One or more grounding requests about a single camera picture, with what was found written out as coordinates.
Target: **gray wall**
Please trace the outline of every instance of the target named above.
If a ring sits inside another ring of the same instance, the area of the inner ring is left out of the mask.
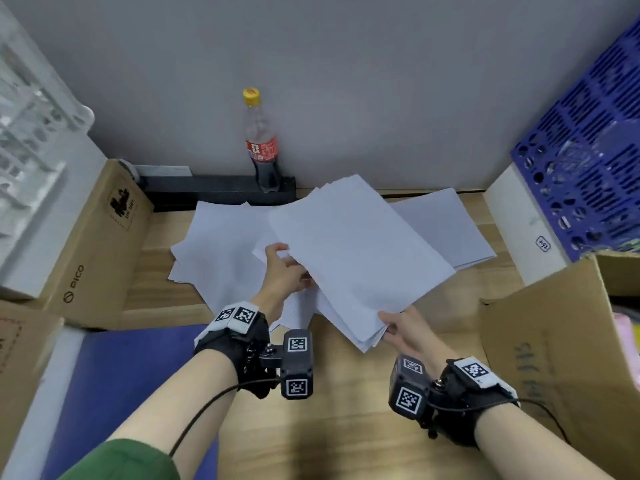
[[[485,187],[640,0],[4,0],[109,156],[252,172],[241,90],[302,186]]]

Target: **blue plastic crate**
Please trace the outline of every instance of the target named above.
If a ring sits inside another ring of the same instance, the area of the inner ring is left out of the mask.
[[[640,251],[640,19],[511,156],[572,261]]]

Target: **human hand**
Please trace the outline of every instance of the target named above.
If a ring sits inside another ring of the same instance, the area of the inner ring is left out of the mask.
[[[459,357],[437,337],[415,306],[409,306],[397,314],[378,312],[378,317],[389,325],[383,336],[384,341],[401,354],[420,359],[434,378],[440,377],[448,358]]]
[[[260,311],[267,316],[269,324],[275,322],[282,315],[284,300],[296,291],[313,286],[314,281],[308,275],[304,266],[292,257],[281,258],[278,251],[286,251],[289,246],[276,242],[267,246],[267,272],[264,275],[262,288],[253,297],[252,303],[260,307]]]

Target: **red bottle label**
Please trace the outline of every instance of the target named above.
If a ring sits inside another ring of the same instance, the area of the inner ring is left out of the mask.
[[[247,141],[246,147],[249,150],[249,156],[257,162],[270,162],[278,156],[278,144],[275,136],[267,143],[257,144]]]

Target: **blue cloth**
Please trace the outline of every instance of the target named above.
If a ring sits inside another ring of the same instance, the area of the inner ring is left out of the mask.
[[[193,339],[203,328],[103,331],[85,336],[42,480],[56,480],[105,441],[192,357]],[[217,466],[218,439],[195,480],[215,479]]]

